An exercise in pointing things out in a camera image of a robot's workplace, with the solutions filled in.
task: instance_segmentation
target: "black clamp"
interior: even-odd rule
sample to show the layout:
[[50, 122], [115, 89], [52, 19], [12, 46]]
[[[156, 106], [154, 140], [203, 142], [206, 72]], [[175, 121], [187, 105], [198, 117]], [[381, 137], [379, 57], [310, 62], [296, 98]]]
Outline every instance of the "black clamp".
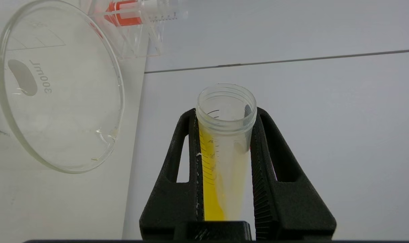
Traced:
[[[177, 183], [189, 135], [189, 182]], [[144, 240], [251, 240], [246, 222], [208, 222], [195, 109], [176, 126], [161, 172], [140, 218]], [[300, 168], [269, 114], [258, 108], [251, 139], [257, 240], [330, 240], [336, 221]]]

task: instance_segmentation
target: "plastic tube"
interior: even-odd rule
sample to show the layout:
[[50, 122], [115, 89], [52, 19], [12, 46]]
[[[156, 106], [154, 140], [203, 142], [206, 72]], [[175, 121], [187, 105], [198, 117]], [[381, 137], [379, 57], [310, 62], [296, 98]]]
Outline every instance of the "plastic tube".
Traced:
[[203, 165], [205, 220], [238, 220], [241, 213], [252, 127], [254, 96], [234, 84], [203, 90], [196, 109]]

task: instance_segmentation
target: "white surface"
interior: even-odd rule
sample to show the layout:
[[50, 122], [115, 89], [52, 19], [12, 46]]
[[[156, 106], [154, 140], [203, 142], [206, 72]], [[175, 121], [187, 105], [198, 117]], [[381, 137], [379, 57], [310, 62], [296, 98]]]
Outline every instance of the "white surface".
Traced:
[[[14, 4], [0, 2], [0, 16], [2, 9], [16, 9]], [[0, 170], [0, 243], [122, 237], [145, 61], [120, 63], [125, 90], [121, 133], [112, 155], [100, 167], [80, 175], [45, 167]]]
[[[335, 216], [334, 239], [409, 240], [409, 53], [145, 78], [124, 238], [141, 238], [138, 220], [178, 118], [206, 86], [227, 82], [273, 117]], [[253, 228], [251, 192], [245, 209]]]
[[146, 71], [409, 49], [409, 0], [187, 0]]

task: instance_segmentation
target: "gray line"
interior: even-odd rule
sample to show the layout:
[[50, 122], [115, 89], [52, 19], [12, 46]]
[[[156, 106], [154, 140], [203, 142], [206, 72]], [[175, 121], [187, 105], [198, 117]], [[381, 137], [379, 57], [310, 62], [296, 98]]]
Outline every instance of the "gray line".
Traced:
[[345, 58], [345, 57], [365, 57], [365, 56], [376, 56], [376, 55], [397, 54], [397, 53], [407, 53], [407, 52], [409, 52], [409, 50], [382, 51], [382, 52], [371, 52], [371, 53], [363, 53], [363, 54], [351, 54], [351, 55], [328, 56], [328, 57], [312, 57], [312, 58], [301, 58], [301, 59], [291, 59], [291, 60], [263, 61], [263, 62], [250, 62], [250, 63], [236, 63], [236, 64], [226, 64], [226, 65], [217, 65], [217, 66], [188, 67], [188, 68], [167, 69], [167, 70], [159, 70], [159, 71], [148, 71], [148, 72], [144, 72], [144, 73], [145, 73], [145, 74], [154, 74], [154, 73], [166, 73], [166, 72], [175, 72], [175, 71], [189, 71], [189, 70], [209, 69], [209, 68], [230, 68], [230, 67], [232, 67], [232, 66], [250, 66], [250, 65], [271, 64], [271, 63], [285, 63], [285, 62], [295, 62], [295, 61], [337, 59], [337, 58]]
[[40, 47], [29, 47], [29, 48], [21, 48], [21, 49], [11, 49], [11, 50], [7, 50], [7, 51], [18, 51], [18, 50], [37, 49], [37, 48], [47, 48], [47, 47], [57, 47], [57, 46], [40, 46]]
[[35, 38], [36, 38], [39, 42], [41, 42], [41, 44], [42, 44], [43, 46], [46, 46], [40, 39], [38, 39], [38, 37], [35, 36]]
[[18, 43], [20, 43], [22, 46], [24, 46], [24, 48], [26, 49], [27, 47], [23, 44], [23, 43], [21, 43], [20, 42], [20, 40], [17, 40], [17, 38], [16, 37], [14, 37], [14, 36], [11, 36], [11, 38], [13, 38], [14, 40], [16, 40], [16, 41], [18, 41]]
[[61, 42], [64, 43], [64, 46], [65, 46], [65, 42], [64, 42], [57, 34], [55, 34], [54, 32], [52, 32], [51, 29], [49, 29], [49, 28], [47, 28], [47, 29], [49, 30], [49, 32], [51, 32], [52, 34], [54, 34], [59, 40], [61, 40]]

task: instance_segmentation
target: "300ml beaker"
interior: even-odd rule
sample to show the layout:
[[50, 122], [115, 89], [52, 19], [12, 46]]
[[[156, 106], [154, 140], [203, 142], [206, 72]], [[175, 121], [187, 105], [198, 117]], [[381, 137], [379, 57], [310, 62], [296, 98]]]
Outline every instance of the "300ml beaker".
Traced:
[[254, 96], [234, 84], [206, 88], [198, 96], [197, 119], [203, 165], [205, 220], [238, 220], [241, 213]]
[[81, 10], [20, 8], [0, 33], [0, 169], [80, 173], [111, 154], [124, 109], [118, 62]]

